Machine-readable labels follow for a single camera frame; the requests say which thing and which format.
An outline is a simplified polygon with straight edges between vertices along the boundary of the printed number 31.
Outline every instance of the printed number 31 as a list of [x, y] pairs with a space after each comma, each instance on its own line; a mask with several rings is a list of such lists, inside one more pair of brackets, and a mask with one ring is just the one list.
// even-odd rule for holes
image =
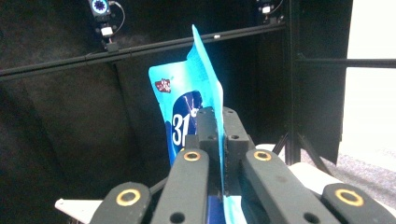
[[179, 114], [175, 114], [172, 122], [175, 126], [172, 140], [176, 146], [180, 146], [181, 144], [184, 147], [187, 131], [189, 130], [190, 114], [184, 118]]

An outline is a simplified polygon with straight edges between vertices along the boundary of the circular hole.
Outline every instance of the circular hole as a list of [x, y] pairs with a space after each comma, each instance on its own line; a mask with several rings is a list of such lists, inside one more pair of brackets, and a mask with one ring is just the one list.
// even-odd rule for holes
[[364, 205], [363, 198], [353, 190], [349, 189], [338, 189], [335, 191], [335, 196], [343, 203], [347, 203], [352, 206], [360, 207]]
[[268, 155], [266, 153], [259, 153], [259, 154], [257, 154], [257, 156], [262, 159], [268, 159]]
[[122, 199], [123, 201], [125, 201], [125, 202], [130, 202], [130, 201], [132, 201], [135, 197], [136, 197], [136, 195], [135, 195], [134, 193], [128, 192], [128, 193], [123, 194], [123, 195], [121, 196], [121, 199]]
[[254, 158], [256, 158], [259, 161], [270, 161], [272, 159], [271, 154], [259, 150], [254, 153]]
[[312, 213], [305, 213], [304, 218], [309, 223], [319, 223], [320, 222], [319, 218]]
[[354, 195], [350, 194], [350, 193], [346, 193], [346, 192], [342, 192], [341, 196], [351, 202], [357, 202], [358, 198], [356, 198]]
[[197, 154], [187, 154], [187, 157], [189, 158], [189, 159], [196, 159], [196, 158], [198, 158], [198, 155]]
[[186, 161], [198, 161], [201, 159], [201, 154], [195, 151], [190, 151], [184, 154], [184, 160]]
[[174, 213], [174, 214], [172, 214], [172, 216], [170, 218], [172, 223], [182, 223], [182, 222], [184, 222], [184, 219], [185, 219], [185, 217], [184, 217], [184, 214], [182, 214], [182, 213]]
[[117, 196], [116, 202], [120, 206], [130, 206], [139, 201], [140, 192], [137, 189], [125, 189]]

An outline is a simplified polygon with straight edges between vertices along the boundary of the blue plastic packaging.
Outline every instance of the blue plastic packaging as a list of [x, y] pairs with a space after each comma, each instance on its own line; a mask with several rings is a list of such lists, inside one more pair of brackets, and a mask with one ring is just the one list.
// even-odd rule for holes
[[[223, 183], [222, 117], [223, 90], [195, 26], [192, 26], [194, 44], [187, 61], [150, 67], [149, 79], [165, 122], [169, 161], [173, 164], [177, 153], [185, 146], [185, 136], [196, 134], [196, 113], [211, 106], [215, 112], [219, 139], [219, 166]], [[246, 223], [240, 208], [240, 197], [209, 200], [207, 223]]]

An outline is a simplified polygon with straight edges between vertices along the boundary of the logo on bag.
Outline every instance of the logo on bag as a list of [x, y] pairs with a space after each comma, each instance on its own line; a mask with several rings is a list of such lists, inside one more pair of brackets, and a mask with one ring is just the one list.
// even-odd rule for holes
[[160, 92], [171, 92], [171, 80], [169, 79], [161, 79], [160, 81], [155, 82], [155, 87], [157, 87], [157, 90]]
[[176, 100], [172, 117], [172, 143], [179, 152], [186, 143], [187, 134], [196, 134], [197, 113], [202, 108], [202, 96], [198, 91], [187, 92]]

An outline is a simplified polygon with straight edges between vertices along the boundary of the black fabric backdrop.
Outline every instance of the black fabric backdrop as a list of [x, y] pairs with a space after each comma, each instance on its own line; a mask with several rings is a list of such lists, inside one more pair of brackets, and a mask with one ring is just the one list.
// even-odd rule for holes
[[[192, 24], [201, 35], [258, 24], [256, 1], [119, 2], [126, 12], [115, 38], [121, 48], [191, 36]], [[112, 9], [114, 24], [119, 24], [120, 10]], [[308, 21], [316, 21], [317, 15]], [[337, 34], [344, 36], [344, 28]], [[102, 52], [94, 29], [87, 1], [0, 0], [0, 74], [3, 69]], [[285, 133], [283, 40], [283, 33], [276, 32], [205, 45], [224, 89], [224, 104], [238, 112], [256, 143], [275, 143]], [[325, 44], [317, 42], [322, 48]], [[184, 61], [189, 50], [1, 82], [0, 222], [63, 223], [66, 215], [54, 208], [61, 197], [102, 199], [120, 183], [150, 187], [166, 177], [163, 119], [148, 70]], [[338, 124], [341, 109], [334, 109]], [[324, 136], [334, 130], [318, 132]], [[321, 151], [336, 157], [337, 139], [324, 141], [333, 145]]]

